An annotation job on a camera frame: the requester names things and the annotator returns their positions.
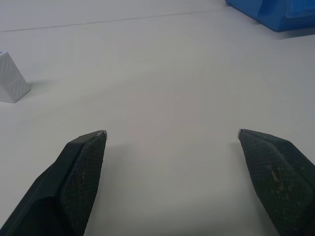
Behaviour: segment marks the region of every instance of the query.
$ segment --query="blue plastic bin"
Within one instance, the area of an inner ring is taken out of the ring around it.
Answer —
[[[274,31],[315,27],[315,0],[226,0]]]

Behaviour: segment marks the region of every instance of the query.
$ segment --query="white triangular block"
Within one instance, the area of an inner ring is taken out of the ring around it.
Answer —
[[[0,101],[14,103],[30,90],[9,53],[0,52]]]

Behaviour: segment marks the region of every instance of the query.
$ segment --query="white background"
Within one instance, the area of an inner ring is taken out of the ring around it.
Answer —
[[[314,33],[222,0],[1,0],[0,49],[32,90],[0,103],[0,225],[67,142],[106,129],[85,236],[276,236],[237,133],[315,161]]]

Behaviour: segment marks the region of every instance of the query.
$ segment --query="textured gripper pad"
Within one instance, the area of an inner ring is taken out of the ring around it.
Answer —
[[[314,165],[289,141],[241,130],[257,196],[281,236],[315,235]]]
[[[98,135],[84,145],[64,186],[60,201],[75,236],[82,236],[97,194],[106,136]]]

